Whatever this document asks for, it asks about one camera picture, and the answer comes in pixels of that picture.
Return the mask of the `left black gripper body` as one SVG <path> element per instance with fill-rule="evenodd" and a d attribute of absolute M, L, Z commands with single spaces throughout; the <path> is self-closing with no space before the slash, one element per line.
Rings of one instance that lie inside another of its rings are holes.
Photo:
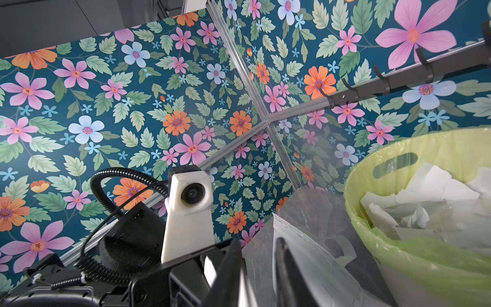
<path fill-rule="evenodd" d="M 136 275 L 129 284 L 129 305 L 201 306 L 232 240 Z"/>

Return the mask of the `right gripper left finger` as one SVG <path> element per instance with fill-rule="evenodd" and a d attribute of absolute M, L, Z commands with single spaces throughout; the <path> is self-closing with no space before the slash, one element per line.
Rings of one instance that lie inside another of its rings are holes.
<path fill-rule="evenodd" d="M 201 306 L 239 306 L 241 283 L 245 275 L 242 248 L 234 239 L 219 265 L 217 277 Z"/>

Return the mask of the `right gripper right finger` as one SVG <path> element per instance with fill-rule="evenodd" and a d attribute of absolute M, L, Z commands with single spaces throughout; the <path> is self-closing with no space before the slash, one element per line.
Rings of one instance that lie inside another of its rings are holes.
<path fill-rule="evenodd" d="M 274 267 L 278 306 L 318 306 L 282 237 L 275 242 Z"/>

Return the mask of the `white paper bag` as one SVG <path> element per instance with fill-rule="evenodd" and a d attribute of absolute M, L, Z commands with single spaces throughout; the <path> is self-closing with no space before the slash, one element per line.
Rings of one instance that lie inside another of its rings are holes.
<path fill-rule="evenodd" d="M 259 306 L 277 306 L 275 242 L 284 238 L 313 306 L 396 306 L 342 196 L 300 188 L 242 250 Z"/>

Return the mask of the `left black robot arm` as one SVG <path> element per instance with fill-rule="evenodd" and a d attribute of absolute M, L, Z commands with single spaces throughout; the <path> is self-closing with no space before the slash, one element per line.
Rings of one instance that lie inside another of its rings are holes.
<path fill-rule="evenodd" d="M 132 179 L 167 211 L 146 201 L 123 212 L 102 181 Z M 2 306 L 237 306 L 244 261 L 236 239 L 214 236 L 214 188 L 197 166 L 178 166 L 165 181 L 129 168 L 98 171 L 90 181 L 110 212 L 80 246 L 73 266 L 50 254 L 23 265 L 25 281 L 1 295 Z"/>

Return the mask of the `white ribbed trash bin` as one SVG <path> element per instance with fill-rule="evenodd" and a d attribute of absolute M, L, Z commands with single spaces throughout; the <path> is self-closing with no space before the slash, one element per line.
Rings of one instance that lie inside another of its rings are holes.
<path fill-rule="evenodd" d="M 449 303 L 429 293 L 424 286 L 416 283 L 404 272 L 383 265 L 378 260 L 375 261 L 398 306 L 450 306 Z"/>

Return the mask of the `shredded paper scraps in bin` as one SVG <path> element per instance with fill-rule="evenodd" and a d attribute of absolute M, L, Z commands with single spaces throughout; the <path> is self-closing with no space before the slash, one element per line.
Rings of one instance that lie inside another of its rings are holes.
<path fill-rule="evenodd" d="M 373 226 L 389 238 L 431 238 L 464 249 L 490 248 L 490 169 L 463 183 L 424 162 L 397 194 L 361 199 Z"/>

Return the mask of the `black wall hook rail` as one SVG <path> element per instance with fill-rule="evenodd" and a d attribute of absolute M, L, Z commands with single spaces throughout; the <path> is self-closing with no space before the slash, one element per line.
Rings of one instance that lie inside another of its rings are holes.
<path fill-rule="evenodd" d="M 320 100 L 319 108 L 334 108 L 351 102 L 360 102 L 364 98 L 378 97 L 400 91 L 402 88 L 419 83 L 430 84 L 437 78 L 466 74 L 490 66 L 490 21 L 482 22 L 483 40 L 468 46 L 455 49 L 427 59 L 421 48 L 416 50 L 419 63 L 396 70 L 388 74 L 381 74 L 377 67 L 372 71 L 376 78 L 357 86 L 345 83 L 346 88 L 332 95 L 324 95 Z"/>

